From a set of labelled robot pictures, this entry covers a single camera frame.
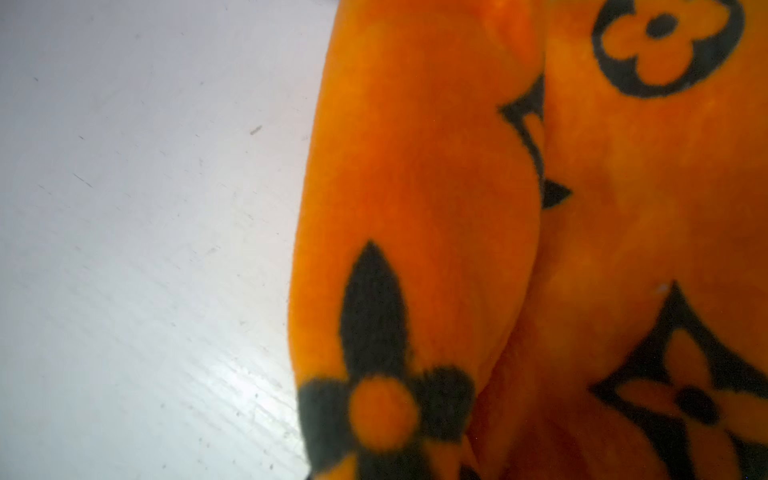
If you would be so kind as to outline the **orange patterned pillowcase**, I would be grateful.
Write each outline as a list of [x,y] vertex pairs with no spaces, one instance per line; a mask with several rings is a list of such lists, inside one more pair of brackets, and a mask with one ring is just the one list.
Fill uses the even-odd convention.
[[767,475],[767,5],[342,1],[288,338],[313,479]]

